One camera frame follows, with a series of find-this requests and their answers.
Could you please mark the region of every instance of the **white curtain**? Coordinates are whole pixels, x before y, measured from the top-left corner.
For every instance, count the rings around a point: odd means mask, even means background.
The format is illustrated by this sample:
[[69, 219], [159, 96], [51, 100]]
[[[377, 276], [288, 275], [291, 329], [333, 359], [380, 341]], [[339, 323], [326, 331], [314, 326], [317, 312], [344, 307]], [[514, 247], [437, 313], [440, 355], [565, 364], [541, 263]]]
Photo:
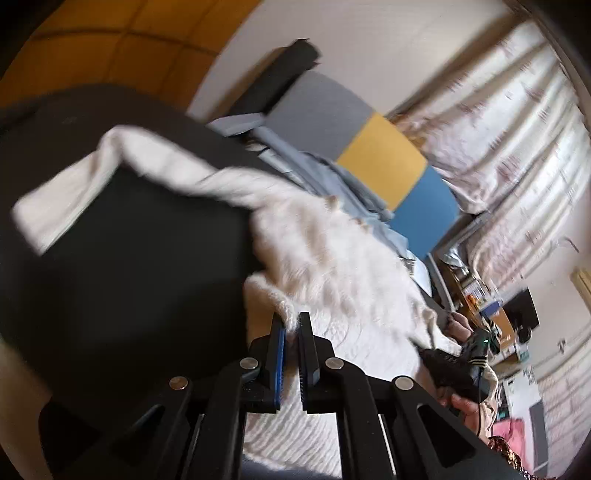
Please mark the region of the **white curtain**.
[[467, 243], [488, 283], [505, 287], [536, 264], [588, 184], [591, 148], [577, 101], [527, 21], [396, 121], [465, 212], [494, 211]]
[[562, 475], [591, 429], [591, 340], [538, 381], [548, 438], [548, 475]]

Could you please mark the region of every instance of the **white wall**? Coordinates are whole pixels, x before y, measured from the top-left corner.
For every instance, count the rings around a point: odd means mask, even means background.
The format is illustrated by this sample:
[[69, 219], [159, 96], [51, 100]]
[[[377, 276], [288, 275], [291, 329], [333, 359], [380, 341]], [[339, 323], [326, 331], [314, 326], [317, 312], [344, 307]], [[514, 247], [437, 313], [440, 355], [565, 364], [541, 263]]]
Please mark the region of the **white wall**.
[[502, 0], [264, 0], [217, 58], [189, 114], [209, 119], [245, 73], [297, 38], [319, 48], [320, 72], [386, 113], [508, 11]]
[[[571, 338], [591, 322], [591, 313], [570, 281], [576, 267], [591, 268], [591, 189], [575, 205], [559, 236], [568, 236], [580, 249], [559, 248], [526, 280], [538, 313], [540, 326], [529, 344], [533, 365], [558, 352], [557, 342]], [[565, 355], [557, 355], [535, 369], [538, 378], [550, 373], [573, 352], [580, 341], [567, 345]]]

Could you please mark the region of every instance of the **blue cushion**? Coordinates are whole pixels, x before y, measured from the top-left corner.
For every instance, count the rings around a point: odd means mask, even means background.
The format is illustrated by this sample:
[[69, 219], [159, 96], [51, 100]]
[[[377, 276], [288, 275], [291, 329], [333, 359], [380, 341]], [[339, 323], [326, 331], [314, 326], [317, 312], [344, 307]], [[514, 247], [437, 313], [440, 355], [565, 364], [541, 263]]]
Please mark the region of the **blue cushion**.
[[423, 176], [394, 210], [389, 225], [408, 238], [408, 249], [425, 258], [455, 223], [460, 209], [439, 174], [428, 166]]

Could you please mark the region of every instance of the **orange wall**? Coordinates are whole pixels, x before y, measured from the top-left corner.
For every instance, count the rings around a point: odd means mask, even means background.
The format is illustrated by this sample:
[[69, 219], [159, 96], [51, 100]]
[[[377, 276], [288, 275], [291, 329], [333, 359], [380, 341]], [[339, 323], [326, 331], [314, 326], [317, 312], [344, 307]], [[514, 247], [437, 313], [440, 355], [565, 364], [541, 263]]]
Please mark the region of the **orange wall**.
[[66, 0], [0, 79], [0, 106], [74, 85], [119, 83], [186, 109], [259, 0]]

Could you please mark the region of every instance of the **yellow cushion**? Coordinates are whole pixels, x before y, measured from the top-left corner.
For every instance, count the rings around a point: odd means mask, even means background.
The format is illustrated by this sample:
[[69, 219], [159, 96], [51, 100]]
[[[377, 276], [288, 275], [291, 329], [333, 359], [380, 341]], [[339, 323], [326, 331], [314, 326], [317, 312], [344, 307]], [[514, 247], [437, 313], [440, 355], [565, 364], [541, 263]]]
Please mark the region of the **yellow cushion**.
[[394, 210], [427, 168], [419, 150], [383, 116], [375, 113], [337, 159]]

